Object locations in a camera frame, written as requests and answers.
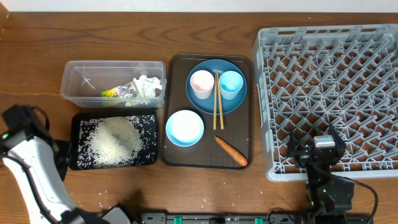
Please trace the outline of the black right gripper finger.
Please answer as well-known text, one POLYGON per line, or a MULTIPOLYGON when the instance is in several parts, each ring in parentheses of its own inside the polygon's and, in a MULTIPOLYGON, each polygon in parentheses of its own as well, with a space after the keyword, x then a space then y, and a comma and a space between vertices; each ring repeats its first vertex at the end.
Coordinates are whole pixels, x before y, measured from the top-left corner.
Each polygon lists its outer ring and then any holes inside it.
POLYGON ((291 131, 289 134, 289 142, 287 144, 287 154, 289 157, 296 156, 296 145, 295 145, 295 137, 293 131, 291 131))
POLYGON ((346 151, 346 143, 340 135, 337 133, 333 125, 330 123, 329 124, 329 134, 332 135, 332 138, 335 142, 335 148, 337 152, 345 152, 346 151))

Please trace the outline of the light blue bowl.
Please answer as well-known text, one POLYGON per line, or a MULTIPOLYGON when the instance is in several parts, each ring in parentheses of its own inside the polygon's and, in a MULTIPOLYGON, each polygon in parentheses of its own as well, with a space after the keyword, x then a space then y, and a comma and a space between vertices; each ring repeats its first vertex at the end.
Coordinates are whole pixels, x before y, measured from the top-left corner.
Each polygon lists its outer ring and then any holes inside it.
POLYGON ((196 112, 180 110, 167 120, 165 133, 174 145, 189 147, 201 139, 204 127, 202 118, 196 112))

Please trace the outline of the white tissue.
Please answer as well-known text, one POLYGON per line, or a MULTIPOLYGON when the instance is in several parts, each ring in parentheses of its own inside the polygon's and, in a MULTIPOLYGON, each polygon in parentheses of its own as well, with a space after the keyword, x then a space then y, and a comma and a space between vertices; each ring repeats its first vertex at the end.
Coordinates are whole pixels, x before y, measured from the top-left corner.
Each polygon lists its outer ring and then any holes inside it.
POLYGON ((125 85, 127 93, 126 98, 133 98, 126 102, 126 106, 136 106, 140 104, 148 105, 150 98, 156 98, 162 93, 162 82, 157 77, 148 78, 147 75, 141 75, 138 79, 125 85))

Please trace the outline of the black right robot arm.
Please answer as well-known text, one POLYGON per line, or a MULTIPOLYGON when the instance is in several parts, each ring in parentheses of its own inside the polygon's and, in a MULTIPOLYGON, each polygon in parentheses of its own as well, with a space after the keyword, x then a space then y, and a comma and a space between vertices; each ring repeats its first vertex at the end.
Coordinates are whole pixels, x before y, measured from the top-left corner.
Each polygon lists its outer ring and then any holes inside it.
POLYGON ((295 167, 307 173, 307 199, 312 207, 295 223, 348 223, 346 212, 352 209, 354 184, 331 173, 331 166, 343 157, 346 143, 329 125, 327 135, 315 136, 311 145, 298 150, 294 132, 289 134, 288 156, 295 167))

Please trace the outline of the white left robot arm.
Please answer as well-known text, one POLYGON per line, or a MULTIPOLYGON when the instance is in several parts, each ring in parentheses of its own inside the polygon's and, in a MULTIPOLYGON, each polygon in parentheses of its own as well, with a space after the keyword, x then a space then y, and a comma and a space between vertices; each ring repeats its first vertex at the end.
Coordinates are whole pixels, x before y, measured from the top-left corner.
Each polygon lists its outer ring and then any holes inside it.
POLYGON ((67 163, 49 133, 49 122, 41 122, 30 105, 14 105, 2 113, 8 127, 1 134, 1 159, 12 172, 24 198, 31 223, 132 223, 120 206, 106 214, 77 207, 63 178, 67 163))

